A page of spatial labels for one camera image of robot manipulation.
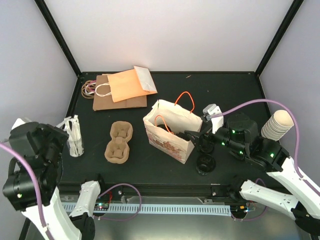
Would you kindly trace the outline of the printed white paper bag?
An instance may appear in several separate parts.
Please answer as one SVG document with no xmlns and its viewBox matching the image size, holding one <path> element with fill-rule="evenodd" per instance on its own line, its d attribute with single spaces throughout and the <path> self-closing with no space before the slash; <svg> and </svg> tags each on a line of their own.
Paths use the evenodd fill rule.
<svg viewBox="0 0 320 240">
<path fill-rule="evenodd" d="M 187 94 L 192 108 L 184 109 L 178 105 L 180 97 Z M 202 119 L 193 113 L 195 103 L 188 91 L 182 92 L 175 102 L 159 99 L 151 111 L 143 117 L 149 143 L 182 164 L 185 164 L 194 149 L 194 144 L 181 137 L 185 131 L 198 133 Z"/>
</svg>

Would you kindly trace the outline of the brown pulp cup carrier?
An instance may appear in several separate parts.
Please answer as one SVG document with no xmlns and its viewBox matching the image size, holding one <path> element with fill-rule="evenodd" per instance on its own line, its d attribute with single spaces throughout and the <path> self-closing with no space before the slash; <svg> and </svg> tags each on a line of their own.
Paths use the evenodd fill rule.
<svg viewBox="0 0 320 240">
<path fill-rule="evenodd" d="M 133 126 L 127 121 L 116 121 L 111 125 L 111 141 L 107 144 L 104 157 L 109 163 L 123 164 L 129 158 L 128 142 L 133 136 Z"/>
</svg>

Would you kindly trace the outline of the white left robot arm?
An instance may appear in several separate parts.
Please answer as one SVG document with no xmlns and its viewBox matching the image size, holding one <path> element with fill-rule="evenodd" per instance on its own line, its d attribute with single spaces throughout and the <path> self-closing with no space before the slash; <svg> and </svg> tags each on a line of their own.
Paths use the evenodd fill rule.
<svg viewBox="0 0 320 240">
<path fill-rule="evenodd" d="M 69 135 L 50 124 L 18 118 L 10 131 L 10 146 L 0 147 L 13 155 L 3 195 L 16 211 L 28 218 L 46 240 L 92 240 L 96 200 L 108 192 L 100 174 L 80 187 L 76 206 L 65 211 L 58 183 L 62 175 L 62 151 Z"/>
</svg>

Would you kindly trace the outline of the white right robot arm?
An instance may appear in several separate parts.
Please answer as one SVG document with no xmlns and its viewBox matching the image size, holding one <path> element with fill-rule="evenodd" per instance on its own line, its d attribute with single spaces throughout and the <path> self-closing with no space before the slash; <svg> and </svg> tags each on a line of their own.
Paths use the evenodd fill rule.
<svg viewBox="0 0 320 240">
<path fill-rule="evenodd" d="M 278 192 L 249 179 L 235 177 L 233 183 L 226 185 L 223 197 L 234 203 L 246 200 L 265 205 L 293 219 L 305 232 L 319 236 L 319 195 L 298 175 L 289 152 L 278 142 L 259 135 L 254 120 L 238 113 L 220 127 L 211 124 L 200 132 L 186 130 L 184 133 L 197 150 L 208 154 L 219 144 L 239 161 L 266 173 L 289 191 Z"/>
</svg>

